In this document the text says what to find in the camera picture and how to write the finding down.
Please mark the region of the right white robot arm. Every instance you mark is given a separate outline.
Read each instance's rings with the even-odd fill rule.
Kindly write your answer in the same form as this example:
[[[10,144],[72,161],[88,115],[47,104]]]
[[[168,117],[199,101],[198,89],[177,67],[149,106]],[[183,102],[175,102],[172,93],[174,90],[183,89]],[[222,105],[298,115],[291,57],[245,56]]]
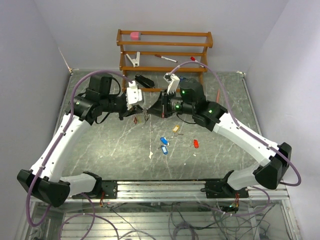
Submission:
[[[229,139],[256,160],[256,164],[232,170],[222,178],[220,192],[226,198],[254,185],[275,190],[289,168],[287,161],[292,151],[289,144],[277,144],[241,124],[225,107],[207,100],[203,86],[197,80],[183,80],[179,96],[162,91],[147,112],[161,118],[174,113],[191,115],[195,124]]]

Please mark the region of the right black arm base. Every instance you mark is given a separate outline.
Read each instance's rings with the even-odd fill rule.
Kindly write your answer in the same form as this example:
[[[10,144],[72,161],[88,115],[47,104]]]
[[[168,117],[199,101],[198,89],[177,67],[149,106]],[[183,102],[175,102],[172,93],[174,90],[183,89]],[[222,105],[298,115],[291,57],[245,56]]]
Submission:
[[[235,198],[236,194],[241,199],[248,198],[249,193],[245,187],[235,190],[227,183],[230,174],[229,172],[223,178],[206,179],[204,187],[200,191],[205,193],[207,199]]]

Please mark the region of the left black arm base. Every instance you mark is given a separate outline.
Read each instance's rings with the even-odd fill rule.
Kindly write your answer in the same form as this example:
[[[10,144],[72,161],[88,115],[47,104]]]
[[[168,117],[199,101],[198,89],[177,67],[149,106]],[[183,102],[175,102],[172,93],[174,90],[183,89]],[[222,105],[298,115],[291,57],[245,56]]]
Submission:
[[[116,199],[118,194],[118,183],[113,180],[98,180],[93,190],[83,192],[90,199]]]

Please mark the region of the yellow keyring with keys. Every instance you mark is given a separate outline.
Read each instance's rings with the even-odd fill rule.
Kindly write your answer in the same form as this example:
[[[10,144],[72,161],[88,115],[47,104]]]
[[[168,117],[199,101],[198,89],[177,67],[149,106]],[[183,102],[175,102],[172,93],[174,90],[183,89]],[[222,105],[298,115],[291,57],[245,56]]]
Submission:
[[[147,112],[146,109],[142,109],[142,112],[138,112],[134,115],[133,122],[135,125],[146,124],[149,119],[150,119],[150,114]]]

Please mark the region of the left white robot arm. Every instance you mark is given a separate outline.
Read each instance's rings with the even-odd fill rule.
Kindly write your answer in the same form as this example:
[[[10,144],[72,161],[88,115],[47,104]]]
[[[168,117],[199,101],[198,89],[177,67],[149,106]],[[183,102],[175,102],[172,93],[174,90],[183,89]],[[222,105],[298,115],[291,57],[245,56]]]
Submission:
[[[109,70],[94,71],[74,86],[60,127],[49,145],[29,170],[22,169],[17,175],[27,193],[27,208],[31,197],[56,208],[75,195],[85,193],[91,199],[101,195],[103,180],[100,176],[88,171],[69,177],[63,177],[62,173],[74,146],[102,113],[117,113],[122,120],[132,115],[143,101],[136,81],[126,76],[122,78],[128,82],[127,89],[110,94],[115,74]]]

